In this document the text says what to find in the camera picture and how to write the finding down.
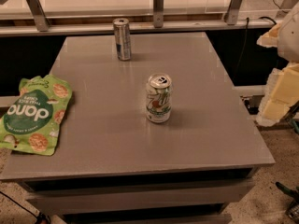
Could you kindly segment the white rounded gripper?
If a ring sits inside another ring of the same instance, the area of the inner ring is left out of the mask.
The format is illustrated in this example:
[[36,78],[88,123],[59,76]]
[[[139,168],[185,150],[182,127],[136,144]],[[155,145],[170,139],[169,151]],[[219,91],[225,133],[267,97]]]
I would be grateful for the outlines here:
[[256,121],[270,127],[280,122],[299,101],[299,2],[281,24],[261,35],[257,44],[265,48],[278,46],[278,55],[294,62],[282,70],[274,68],[267,79]]

